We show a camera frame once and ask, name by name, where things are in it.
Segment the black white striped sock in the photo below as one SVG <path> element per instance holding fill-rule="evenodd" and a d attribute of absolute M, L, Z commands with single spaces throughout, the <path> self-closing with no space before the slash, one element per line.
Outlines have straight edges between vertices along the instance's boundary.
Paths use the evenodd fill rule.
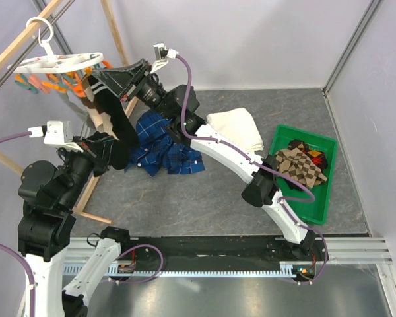
<path fill-rule="evenodd" d="M 126 116 L 119 98 L 92 75 L 87 79 L 95 103 L 109 115 L 112 132 L 117 138 L 111 146 L 110 165 L 116 170 L 123 170 L 129 164 L 131 151 L 139 147 L 139 137 Z"/>

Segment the black red argyle sock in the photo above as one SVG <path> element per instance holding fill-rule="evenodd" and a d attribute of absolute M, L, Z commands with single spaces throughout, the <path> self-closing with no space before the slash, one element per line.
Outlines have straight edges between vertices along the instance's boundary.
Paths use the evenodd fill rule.
<path fill-rule="evenodd" d="M 329 163 L 323 151 L 312 149 L 307 143 L 293 139 L 288 144 L 288 149 L 299 149 L 305 155 L 307 155 L 311 161 L 321 170 L 325 170 L 329 167 Z"/>

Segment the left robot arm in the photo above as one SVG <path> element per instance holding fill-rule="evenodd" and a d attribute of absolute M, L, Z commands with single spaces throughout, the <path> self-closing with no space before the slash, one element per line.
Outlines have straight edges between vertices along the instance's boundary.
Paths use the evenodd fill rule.
<path fill-rule="evenodd" d="M 130 148 L 105 133 L 74 137 L 78 150 L 58 146 L 63 163 L 46 160 L 28 165 L 18 195 L 23 216 L 18 224 L 18 251 L 26 272 L 29 316 L 86 316 L 89 302 L 110 264 L 131 254 L 129 231 L 108 226 L 93 255 L 67 286 L 63 264 L 76 218 L 73 208 L 91 176 L 124 169 Z"/>

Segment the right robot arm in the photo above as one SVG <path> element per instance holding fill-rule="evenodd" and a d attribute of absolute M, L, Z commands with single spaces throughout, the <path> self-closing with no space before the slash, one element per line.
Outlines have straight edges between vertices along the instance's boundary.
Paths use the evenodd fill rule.
<path fill-rule="evenodd" d="M 92 76 L 116 97 L 138 98 L 168 119 L 168 133 L 175 142 L 212 157 L 239 176 L 246 183 L 242 199 L 274 220 L 293 258 L 304 260 L 313 252 L 316 234 L 293 212 L 292 198 L 282 193 L 275 158 L 245 152 L 195 114 L 199 102 L 190 82 L 166 91 L 144 59 L 128 67 L 94 69 Z"/>

